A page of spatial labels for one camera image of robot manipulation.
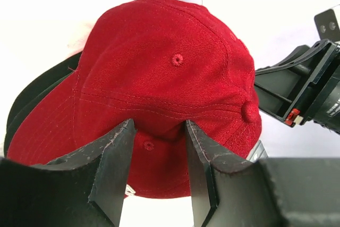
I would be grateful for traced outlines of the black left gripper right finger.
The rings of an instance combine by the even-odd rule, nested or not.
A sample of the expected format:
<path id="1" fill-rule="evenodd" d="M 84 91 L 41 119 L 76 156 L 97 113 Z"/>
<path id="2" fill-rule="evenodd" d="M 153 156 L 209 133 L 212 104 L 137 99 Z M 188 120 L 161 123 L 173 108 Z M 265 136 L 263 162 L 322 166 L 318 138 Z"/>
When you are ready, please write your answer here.
<path id="1" fill-rule="evenodd" d="M 339 226 L 339 159 L 249 162 L 186 121 L 195 226 Z"/>

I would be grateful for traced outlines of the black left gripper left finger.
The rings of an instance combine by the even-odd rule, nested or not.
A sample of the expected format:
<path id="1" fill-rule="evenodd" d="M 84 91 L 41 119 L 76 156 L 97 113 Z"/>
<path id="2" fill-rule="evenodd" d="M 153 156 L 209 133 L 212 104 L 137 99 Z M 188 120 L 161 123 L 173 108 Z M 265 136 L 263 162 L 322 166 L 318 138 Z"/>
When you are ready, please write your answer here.
<path id="1" fill-rule="evenodd" d="M 132 119 L 48 164 L 1 158 L 1 226 L 119 226 Z"/>

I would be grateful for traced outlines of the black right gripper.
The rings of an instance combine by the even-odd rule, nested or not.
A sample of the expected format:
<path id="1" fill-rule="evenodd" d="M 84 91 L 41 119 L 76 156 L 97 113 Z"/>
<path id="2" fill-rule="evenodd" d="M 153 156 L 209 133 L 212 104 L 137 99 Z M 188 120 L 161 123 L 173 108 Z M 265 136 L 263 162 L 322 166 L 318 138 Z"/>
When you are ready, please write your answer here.
<path id="1" fill-rule="evenodd" d="M 256 71 L 259 108 L 289 127 L 313 121 L 339 133 L 339 44 L 302 45 Z"/>

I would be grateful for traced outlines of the black NY cap red brim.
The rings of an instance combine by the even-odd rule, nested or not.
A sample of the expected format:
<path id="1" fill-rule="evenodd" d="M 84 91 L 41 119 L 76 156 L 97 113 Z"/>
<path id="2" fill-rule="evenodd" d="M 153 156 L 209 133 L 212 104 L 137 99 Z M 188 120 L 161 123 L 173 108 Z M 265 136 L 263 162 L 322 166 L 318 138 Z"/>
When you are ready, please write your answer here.
<path id="1" fill-rule="evenodd" d="M 50 68 L 27 85 L 15 99 L 7 117 L 4 155 L 7 155 L 14 134 L 29 113 L 57 85 L 64 81 L 78 66 L 81 52 Z"/>

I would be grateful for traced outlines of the dark red LA cap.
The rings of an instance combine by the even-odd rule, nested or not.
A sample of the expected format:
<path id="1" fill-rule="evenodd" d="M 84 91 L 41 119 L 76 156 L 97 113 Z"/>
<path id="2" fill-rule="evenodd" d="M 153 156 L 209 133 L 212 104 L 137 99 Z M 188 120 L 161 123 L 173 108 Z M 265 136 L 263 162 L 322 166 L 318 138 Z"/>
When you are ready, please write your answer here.
<path id="1" fill-rule="evenodd" d="M 133 119 L 128 184 L 137 196 L 190 195 L 184 122 L 247 157 L 261 134 L 247 48 L 200 5 L 135 0 L 106 11 L 79 60 L 35 80 L 8 119 L 7 157 L 46 164 Z"/>

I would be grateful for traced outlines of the pink baseball cap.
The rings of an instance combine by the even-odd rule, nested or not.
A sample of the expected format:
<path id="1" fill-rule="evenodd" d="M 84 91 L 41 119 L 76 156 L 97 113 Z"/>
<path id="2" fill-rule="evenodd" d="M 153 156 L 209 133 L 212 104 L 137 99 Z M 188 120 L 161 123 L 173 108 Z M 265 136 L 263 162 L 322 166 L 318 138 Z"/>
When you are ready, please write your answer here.
<path id="1" fill-rule="evenodd" d="M 95 21 L 83 21 L 75 26 L 67 42 L 67 57 L 79 53 L 84 49 L 94 25 Z"/>

